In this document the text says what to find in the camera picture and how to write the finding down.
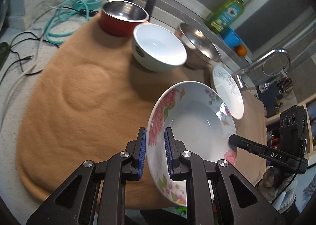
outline orange fruit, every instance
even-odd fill
[[[241,56],[241,57],[244,57],[245,55],[247,55],[247,50],[246,50],[246,48],[244,47],[244,45],[238,45],[238,46],[236,46],[235,48],[235,51],[236,51],[236,53],[239,55],[239,56]]]

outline dish soap bottle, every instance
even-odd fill
[[[219,34],[234,22],[244,12],[246,0],[230,0],[214,14],[209,14],[205,19],[205,25],[213,32]]]

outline faucet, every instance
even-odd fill
[[[246,86],[246,84],[244,83],[242,77],[244,75],[246,75],[247,72],[249,72],[250,70],[255,70],[255,69],[259,68],[260,66],[264,66],[268,60],[273,58],[275,55],[279,55],[279,54],[286,55],[286,57],[287,57],[286,65],[278,73],[271,75],[271,77],[277,76],[276,79],[274,79],[271,82],[259,85],[259,89],[261,92],[263,92],[263,91],[267,90],[269,88],[269,86],[272,85],[273,83],[277,82],[278,80],[280,80],[283,77],[287,77],[287,70],[289,69],[290,64],[291,64],[290,54],[287,50],[282,49],[282,48],[274,49],[274,50],[271,50],[270,52],[268,52],[267,54],[263,55],[262,57],[258,58],[253,63],[249,64],[249,66],[246,66],[245,68],[241,68],[237,72],[235,72],[231,75],[233,77],[234,81],[236,82],[238,88],[240,89],[240,91],[247,90],[247,89],[256,89],[256,87],[255,88],[248,88]]]

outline silver bolt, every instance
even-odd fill
[[[121,157],[128,157],[129,155],[130,155],[129,152],[127,152],[127,151],[123,151],[120,153]]]
[[[93,165],[93,162],[91,160],[84,161],[83,166],[84,167],[91,167]]]
[[[219,161],[219,165],[220,165],[220,166],[223,166],[223,167],[226,167],[226,166],[228,165],[228,161],[226,161],[225,159],[221,159],[221,160]]]
[[[183,152],[182,152],[182,155],[183,155],[184,157],[190,157],[192,154],[191,154],[190,151],[183,151]]]

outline blue cup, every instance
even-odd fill
[[[238,37],[238,35],[230,27],[228,27],[226,30],[224,30],[221,33],[221,36],[222,36],[224,42],[231,48],[234,48],[234,47],[242,44],[241,39]]]

